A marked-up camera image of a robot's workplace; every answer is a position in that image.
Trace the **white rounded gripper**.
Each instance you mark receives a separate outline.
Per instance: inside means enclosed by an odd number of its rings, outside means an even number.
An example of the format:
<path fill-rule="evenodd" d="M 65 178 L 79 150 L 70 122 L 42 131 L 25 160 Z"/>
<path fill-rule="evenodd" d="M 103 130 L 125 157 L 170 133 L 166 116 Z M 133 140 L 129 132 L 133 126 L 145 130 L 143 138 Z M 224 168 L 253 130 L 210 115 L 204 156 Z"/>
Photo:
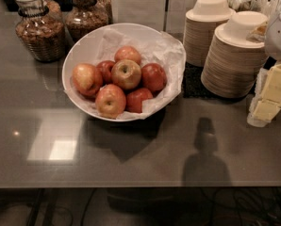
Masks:
<path fill-rule="evenodd" d="M 255 96 L 249 107 L 247 122 L 255 127 L 271 123 L 281 110 L 281 5 L 271 16 L 246 37 L 252 42 L 263 42 L 265 52 L 276 62 L 269 70 L 261 69 L 256 79 Z"/>

